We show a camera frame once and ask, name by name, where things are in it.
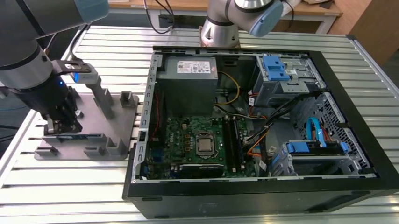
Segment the open computer case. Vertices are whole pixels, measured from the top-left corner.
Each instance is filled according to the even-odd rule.
[[[398,189],[322,52],[154,47],[123,193],[147,218],[331,212]]]

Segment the aluminum profile table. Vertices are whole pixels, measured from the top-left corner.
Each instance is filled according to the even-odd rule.
[[[111,92],[132,91],[143,100],[154,45],[199,46],[199,31],[176,29],[158,35],[148,28],[96,27],[84,33],[76,55],[91,63]],[[399,91],[370,55],[343,35],[271,33],[254,38],[240,33],[243,48],[322,51],[363,115],[372,133],[399,169]],[[79,92],[81,84],[64,81]],[[133,138],[138,135],[140,114]],[[127,161],[36,161],[43,125],[31,111],[0,161],[0,223],[399,223],[399,195],[376,197],[334,213],[222,217],[190,220],[147,220],[121,200]]]

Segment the floor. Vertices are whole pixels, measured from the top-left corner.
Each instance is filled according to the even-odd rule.
[[[204,18],[198,16],[178,17],[176,18],[176,27],[178,28],[198,28],[204,23]],[[146,15],[140,14],[109,14],[108,17],[97,22],[93,25],[101,26],[132,26],[132,27],[148,27],[150,23],[147,21]],[[171,21],[168,18],[160,19],[162,27],[168,27]],[[68,31],[61,32],[56,37],[56,42],[49,52],[51,60],[60,59],[68,44],[72,40],[72,37],[76,33],[76,28]],[[39,40],[39,43],[45,47],[49,38]],[[399,51],[395,53],[390,61],[383,65],[383,70],[386,71],[388,77],[394,81],[395,85],[399,86]],[[12,95],[5,99],[0,99],[0,125],[16,126],[19,127],[23,123],[23,120],[28,114],[29,109],[27,107],[16,110],[15,109],[23,106],[23,102]],[[11,136],[16,133],[16,130],[0,128],[0,157],[3,156],[7,147],[11,143],[11,139],[7,136]]]

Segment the motherboard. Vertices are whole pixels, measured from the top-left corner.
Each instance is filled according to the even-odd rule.
[[[156,179],[256,176],[244,160],[247,135],[242,118],[168,118],[163,147],[152,149]]]

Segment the power supply label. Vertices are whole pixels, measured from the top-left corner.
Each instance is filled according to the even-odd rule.
[[[210,62],[178,62],[178,73],[211,73]]]

